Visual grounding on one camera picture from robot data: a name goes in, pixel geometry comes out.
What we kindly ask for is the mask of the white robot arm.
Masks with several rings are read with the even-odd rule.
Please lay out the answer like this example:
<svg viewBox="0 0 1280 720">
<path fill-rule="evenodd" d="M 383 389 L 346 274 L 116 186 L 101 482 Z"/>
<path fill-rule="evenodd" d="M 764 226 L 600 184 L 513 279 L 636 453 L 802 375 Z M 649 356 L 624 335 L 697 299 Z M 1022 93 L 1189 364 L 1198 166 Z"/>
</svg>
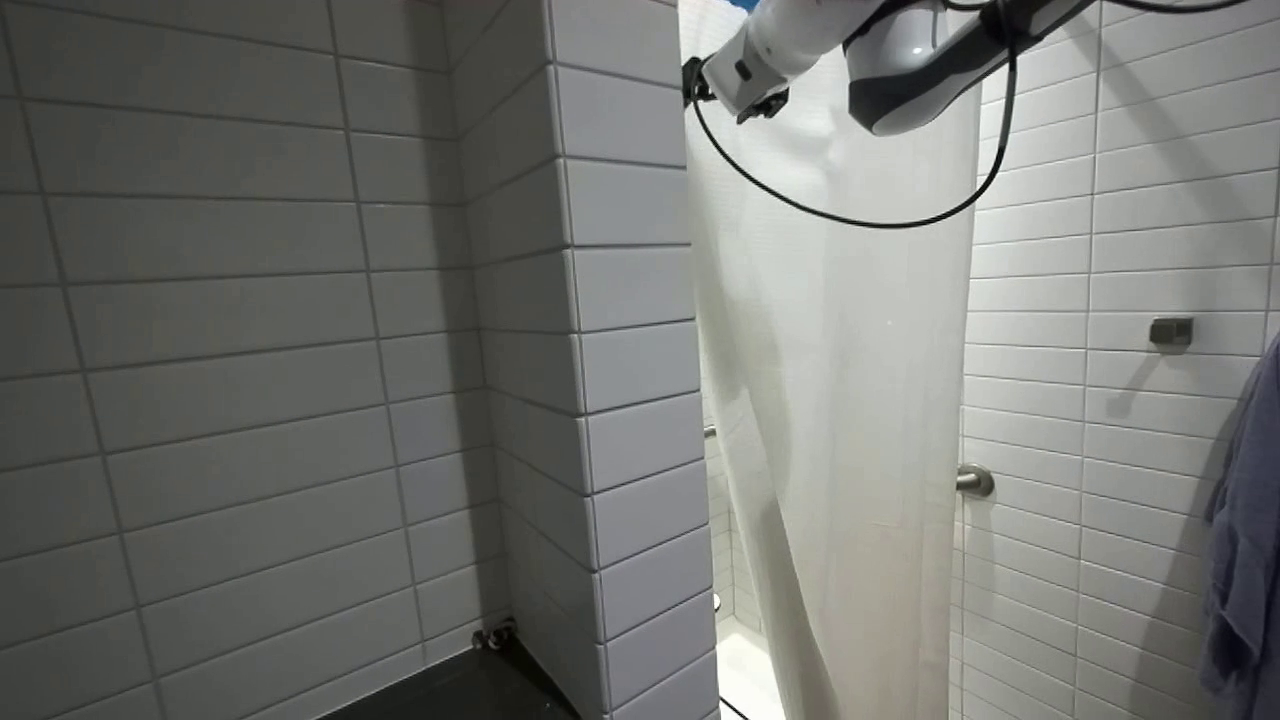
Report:
<svg viewBox="0 0 1280 720">
<path fill-rule="evenodd" d="M 756 0 L 718 51 L 684 65 L 684 101 L 718 101 L 736 120 L 776 115 L 805 71 L 843 51 L 847 115 L 872 137 L 902 137 L 1090 5 L 984 0 L 948 27 L 945 0 Z"/>
</svg>

